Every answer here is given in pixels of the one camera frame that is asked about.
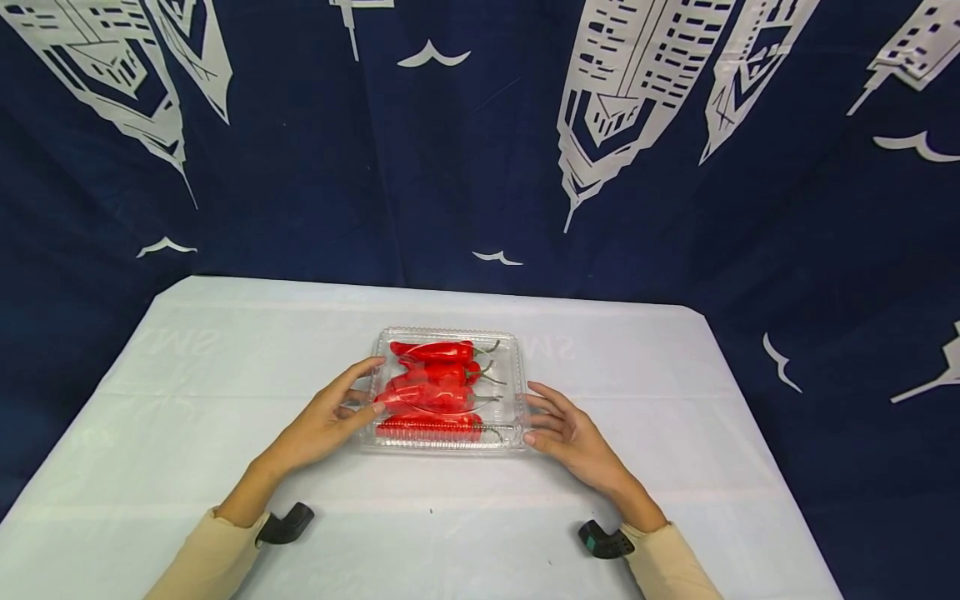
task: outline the white skyscraper print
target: white skyscraper print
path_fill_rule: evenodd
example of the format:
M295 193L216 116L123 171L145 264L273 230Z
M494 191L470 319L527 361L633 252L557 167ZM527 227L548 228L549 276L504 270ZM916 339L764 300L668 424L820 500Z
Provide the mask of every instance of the white skyscraper print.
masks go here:
M957 337L947 342L947 345L944 346L944 357L947 358L947 370L941 373L941 375L933 381L928 381L923 385L917 386L912 390L900 394L899 396L890 398L891 402L895 404L897 402L903 402L908 398L919 396L924 392L929 392L930 390L939 388L943 385L960 384L960 321L954 323L953 327L957 330Z
M557 130L573 211L653 146L677 115L732 0L587 0Z
M703 164L754 107L820 0L747 0L713 65Z
M167 48L216 113L229 123L227 87L233 77L212 0L146 0Z
M210 0L147 2L170 50L226 121L232 71ZM78 100L186 181L180 99L137 0L0 0L0 15Z
M960 2L924 0L867 66L874 71L847 116L891 75L922 91L960 53Z
M353 48L353 59L360 61L360 52L357 50L356 25L353 23L353 9L391 9L394 0L330 0L331 7L340 7L340 15L344 19L344 27L350 32L350 46Z

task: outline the plastic clamshell box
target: plastic clamshell box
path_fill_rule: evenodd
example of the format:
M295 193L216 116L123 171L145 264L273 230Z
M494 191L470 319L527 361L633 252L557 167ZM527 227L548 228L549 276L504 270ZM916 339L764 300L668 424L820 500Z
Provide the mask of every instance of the plastic clamshell box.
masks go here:
M387 411L361 431L360 443L365 449L478 455L502 455L527 449L523 442L523 434L530 428L530 413L524 398L526 380L519 344L510 333L422 327L384 329L373 346L373 355L386 356L387 362L373 372L365 403L373 402L391 379L407 372L391 351L391 342L427 349L428 345L438 342L464 341L473 342L476 348L473 360L480 368L490 367L485 372L487 377L480 377L472 385L477 399L471 410L448 415L414 409L411 414L398 416Z

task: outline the beige sleeve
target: beige sleeve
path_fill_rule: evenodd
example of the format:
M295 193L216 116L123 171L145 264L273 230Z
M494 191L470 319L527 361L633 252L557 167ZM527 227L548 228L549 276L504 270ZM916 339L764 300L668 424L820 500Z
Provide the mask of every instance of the beige sleeve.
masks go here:
M636 548L627 562L647 600L723 600L676 525L644 534L624 523L620 531Z
M209 510L144 600L227 600L240 587L260 549L256 537L264 513L241 529Z

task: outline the left hand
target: left hand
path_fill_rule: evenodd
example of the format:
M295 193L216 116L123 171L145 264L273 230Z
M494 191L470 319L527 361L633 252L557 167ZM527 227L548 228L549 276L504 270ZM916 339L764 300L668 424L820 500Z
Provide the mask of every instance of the left hand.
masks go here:
M340 404L351 396L363 393L350 386L386 359L372 356L352 365L328 386L317 392L300 415L270 444L261 459L282 472L291 472L322 460L349 439L354 432L376 420L384 411L377 402L358 411Z

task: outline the red pepper cluster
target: red pepper cluster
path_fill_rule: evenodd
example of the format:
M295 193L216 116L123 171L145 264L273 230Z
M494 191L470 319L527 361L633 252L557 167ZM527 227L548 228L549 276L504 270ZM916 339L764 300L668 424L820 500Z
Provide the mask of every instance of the red pepper cluster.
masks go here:
M393 414L377 426L377 433L394 438L478 441L483 420L471 412L476 400L498 398L478 398L473 393L473 384L486 377L492 366L491 362L481 369L474 356L492 349L478 350L473 342L464 341L420 345L391 342L390 350L407 372L391 379L373 400L383 402Z

